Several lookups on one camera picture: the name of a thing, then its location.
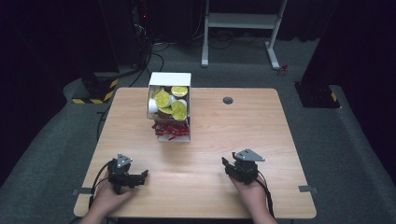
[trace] human hand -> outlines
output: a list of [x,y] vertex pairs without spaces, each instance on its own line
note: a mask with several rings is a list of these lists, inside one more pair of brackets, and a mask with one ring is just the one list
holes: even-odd
[[[239,197],[251,214],[254,223],[276,223],[268,211],[265,191],[258,182],[252,181],[250,184],[245,185],[232,176],[229,177],[238,190]],[[266,187],[265,181],[260,176],[257,177],[257,180]]]
[[100,223],[103,218],[114,212],[136,194],[137,189],[129,189],[118,195],[114,191],[113,185],[108,182],[107,177],[108,173],[106,172],[104,178],[99,179],[91,208],[87,215],[80,221],[80,224]]

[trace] open cardboard box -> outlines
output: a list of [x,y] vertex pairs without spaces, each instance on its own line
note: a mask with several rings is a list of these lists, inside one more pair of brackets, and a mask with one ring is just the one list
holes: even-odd
[[[172,87],[186,87],[187,94],[183,96],[187,103],[187,117],[183,120],[170,118],[160,118],[159,112],[156,112],[154,98],[160,91],[167,91],[169,95],[173,95],[169,90]],[[153,119],[152,128],[157,135],[158,141],[173,142],[190,142],[191,141],[191,73],[161,73],[154,72],[148,84],[148,111],[147,118]]]

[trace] gray carpet floor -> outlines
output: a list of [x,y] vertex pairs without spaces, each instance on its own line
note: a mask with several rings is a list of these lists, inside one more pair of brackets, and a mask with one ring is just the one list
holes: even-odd
[[[396,190],[374,154],[339,86],[331,86],[342,108],[304,108],[293,83],[300,81],[318,41],[276,41],[280,64],[289,74],[271,68],[262,39],[235,39],[230,47],[211,41],[209,66],[201,67],[201,46],[158,44],[163,72],[192,73],[192,87],[274,88],[278,91],[318,214],[295,223],[396,223]],[[162,60],[152,55],[148,70]],[[136,75],[123,77],[128,87]],[[111,104],[76,105],[79,86],[64,87],[68,103],[41,130],[0,190],[0,223],[68,223],[95,150],[100,115]],[[146,71],[133,87],[147,87]],[[279,219],[279,223],[290,220]]]

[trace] white metal stand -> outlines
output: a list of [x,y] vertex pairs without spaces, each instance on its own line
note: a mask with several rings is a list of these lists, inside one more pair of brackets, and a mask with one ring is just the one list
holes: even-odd
[[208,48],[208,32],[209,27],[224,27],[224,28],[250,28],[250,29],[266,29],[273,30],[270,42],[265,42],[268,56],[271,60],[271,65],[275,70],[280,68],[279,63],[274,52],[274,43],[276,35],[282,22],[283,12],[288,0],[282,0],[280,10],[275,15],[261,15],[261,14],[239,14],[239,13],[210,13],[209,0],[206,0],[205,9],[205,34],[204,44],[202,49],[202,67],[209,66],[209,48]]

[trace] light wood surface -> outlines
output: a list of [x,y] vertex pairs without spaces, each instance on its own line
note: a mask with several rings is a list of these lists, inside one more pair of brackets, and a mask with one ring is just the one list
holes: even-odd
[[[90,188],[100,168],[117,153],[133,159],[130,174],[148,169],[137,194],[113,217],[250,217],[221,157],[250,148],[272,193],[278,218],[316,215],[289,125],[273,89],[191,89],[191,142],[158,142],[147,119],[148,88],[120,88],[115,94],[91,165],[83,182]],[[223,97],[233,98],[231,105]],[[88,211],[89,195],[80,194],[75,214]]]

